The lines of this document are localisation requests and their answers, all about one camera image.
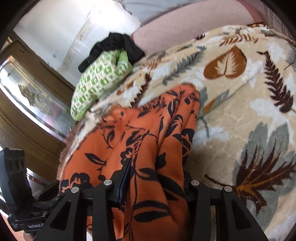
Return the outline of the green white patterned pillow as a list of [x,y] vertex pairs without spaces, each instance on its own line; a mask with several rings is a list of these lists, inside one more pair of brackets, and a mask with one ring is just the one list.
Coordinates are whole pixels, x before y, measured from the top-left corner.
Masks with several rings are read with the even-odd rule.
[[83,72],[76,85],[71,100],[71,117],[80,121],[97,100],[106,96],[131,71],[132,65],[125,50],[104,51]]

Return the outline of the beige leaf print blanket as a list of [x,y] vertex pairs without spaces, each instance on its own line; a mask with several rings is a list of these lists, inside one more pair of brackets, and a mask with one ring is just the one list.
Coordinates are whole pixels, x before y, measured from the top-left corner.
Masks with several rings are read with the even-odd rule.
[[295,42],[268,27],[225,26],[141,59],[75,127],[58,179],[112,110],[144,106],[183,83],[200,100],[183,172],[232,187],[267,238],[284,240],[295,225]]

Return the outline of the orange black floral garment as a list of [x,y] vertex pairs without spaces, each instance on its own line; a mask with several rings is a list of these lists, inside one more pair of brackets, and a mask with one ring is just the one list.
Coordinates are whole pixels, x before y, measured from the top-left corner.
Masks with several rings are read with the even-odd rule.
[[112,210],[117,240],[185,240],[188,206],[183,166],[192,147],[200,100],[189,83],[138,108],[115,108],[67,162],[60,192],[97,186],[130,164],[126,201]]

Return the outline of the wooden glass cabinet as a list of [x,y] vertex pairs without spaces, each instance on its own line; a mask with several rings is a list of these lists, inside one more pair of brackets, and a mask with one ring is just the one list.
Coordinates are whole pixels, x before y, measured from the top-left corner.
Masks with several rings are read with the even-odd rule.
[[1,49],[1,147],[22,149],[27,167],[53,181],[75,121],[74,87],[15,33]]

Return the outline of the pink quilted mattress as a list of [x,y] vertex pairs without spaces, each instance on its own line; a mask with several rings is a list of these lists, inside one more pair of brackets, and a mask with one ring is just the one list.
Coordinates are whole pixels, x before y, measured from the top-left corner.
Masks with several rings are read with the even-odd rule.
[[147,54],[166,50],[225,25],[263,22],[252,5],[244,1],[202,1],[168,12],[132,34]]

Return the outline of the black cloth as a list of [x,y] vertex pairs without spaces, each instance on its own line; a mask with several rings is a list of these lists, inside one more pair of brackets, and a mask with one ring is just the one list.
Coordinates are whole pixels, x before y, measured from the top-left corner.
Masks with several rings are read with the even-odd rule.
[[125,50],[128,61],[132,65],[145,56],[145,52],[135,44],[129,35],[109,33],[107,38],[92,47],[89,56],[78,66],[79,72],[83,73],[104,51],[113,50]]

